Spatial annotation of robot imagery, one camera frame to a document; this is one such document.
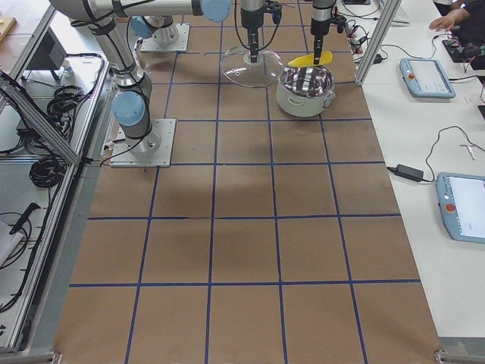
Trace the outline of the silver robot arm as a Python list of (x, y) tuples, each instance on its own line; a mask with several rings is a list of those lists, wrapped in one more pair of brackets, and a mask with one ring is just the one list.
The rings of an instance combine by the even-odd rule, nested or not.
[(149, 35), (172, 30), (174, 15), (203, 16), (222, 22), (230, 14), (231, 1), (52, 1), (70, 19), (72, 27), (87, 27), (96, 38), (114, 72), (118, 94), (111, 109), (130, 151), (144, 154), (161, 144), (149, 113), (152, 82), (117, 28), (117, 17), (139, 17)]
[(329, 33), (330, 25), (338, 23), (338, 17), (333, 10), (335, 1), (313, 0), (311, 16), (311, 34), (314, 36), (313, 65), (321, 63), (324, 47), (324, 37)]

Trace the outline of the person's hand on table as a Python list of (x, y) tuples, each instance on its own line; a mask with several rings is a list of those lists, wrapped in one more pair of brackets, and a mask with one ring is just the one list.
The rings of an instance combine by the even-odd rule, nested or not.
[(469, 17), (470, 13), (464, 8), (458, 8), (450, 11), (447, 15), (433, 20), (428, 29), (429, 30), (451, 30), (455, 26), (459, 26), (461, 23), (465, 22)]

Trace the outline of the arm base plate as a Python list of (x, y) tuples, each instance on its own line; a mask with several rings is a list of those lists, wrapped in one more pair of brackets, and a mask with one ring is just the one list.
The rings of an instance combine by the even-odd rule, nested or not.
[(119, 127), (117, 138), (124, 141), (114, 145), (109, 165), (113, 168), (169, 168), (176, 123), (175, 119), (152, 119), (152, 131), (140, 144), (138, 140), (126, 138)]
[(185, 52), (189, 30), (189, 24), (176, 23), (157, 29), (151, 37), (143, 40), (140, 50), (144, 53)]

